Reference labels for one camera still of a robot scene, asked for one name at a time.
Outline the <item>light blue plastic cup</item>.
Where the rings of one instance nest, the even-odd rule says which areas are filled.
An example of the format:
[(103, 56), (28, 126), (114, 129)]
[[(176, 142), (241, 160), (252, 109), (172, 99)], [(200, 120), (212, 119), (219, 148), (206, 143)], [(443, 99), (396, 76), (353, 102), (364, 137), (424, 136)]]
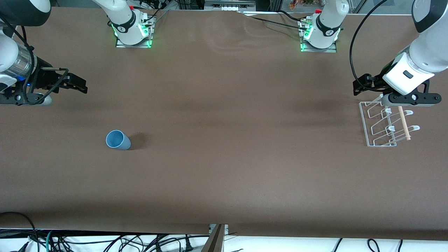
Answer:
[(106, 138), (105, 142), (107, 147), (117, 149), (117, 150), (128, 150), (131, 147), (131, 141), (122, 131), (113, 130), (110, 131)]

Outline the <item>white power strip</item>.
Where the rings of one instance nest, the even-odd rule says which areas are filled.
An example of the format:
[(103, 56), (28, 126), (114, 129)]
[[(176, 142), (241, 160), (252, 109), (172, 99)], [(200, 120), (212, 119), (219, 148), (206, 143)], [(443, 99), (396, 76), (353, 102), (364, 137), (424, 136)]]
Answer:
[(204, 10), (256, 11), (255, 0), (204, 0)]

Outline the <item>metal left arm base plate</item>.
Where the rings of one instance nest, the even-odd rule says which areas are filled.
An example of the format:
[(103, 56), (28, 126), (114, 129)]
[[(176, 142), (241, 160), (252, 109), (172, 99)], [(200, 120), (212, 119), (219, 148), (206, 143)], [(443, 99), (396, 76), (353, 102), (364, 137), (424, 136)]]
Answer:
[(336, 42), (334, 41), (332, 45), (328, 48), (317, 48), (312, 46), (307, 38), (314, 32), (314, 26), (312, 25), (311, 19), (300, 19), (297, 21), (299, 28), (305, 28), (305, 30), (299, 29), (300, 37), (300, 50), (302, 52), (314, 52), (314, 53), (336, 53)]

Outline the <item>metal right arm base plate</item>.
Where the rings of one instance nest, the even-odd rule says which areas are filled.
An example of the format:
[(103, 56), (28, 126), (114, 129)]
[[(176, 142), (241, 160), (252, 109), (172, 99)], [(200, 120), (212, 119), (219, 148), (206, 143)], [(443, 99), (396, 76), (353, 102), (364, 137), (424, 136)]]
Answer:
[(155, 32), (155, 18), (151, 19), (150, 21), (147, 21), (142, 27), (141, 30), (146, 34), (147, 36), (142, 39), (139, 43), (135, 45), (126, 45), (122, 43), (118, 37), (116, 36), (116, 42), (115, 47), (116, 48), (151, 48), (152, 42), (153, 42), (153, 36)]

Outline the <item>metal table leg bracket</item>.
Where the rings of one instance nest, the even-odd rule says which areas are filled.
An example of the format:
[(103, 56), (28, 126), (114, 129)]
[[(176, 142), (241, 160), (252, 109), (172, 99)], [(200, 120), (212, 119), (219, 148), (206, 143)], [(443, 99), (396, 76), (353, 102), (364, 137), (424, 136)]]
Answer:
[(209, 237), (201, 252), (223, 252), (224, 238), (229, 234), (227, 224), (210, 224)]

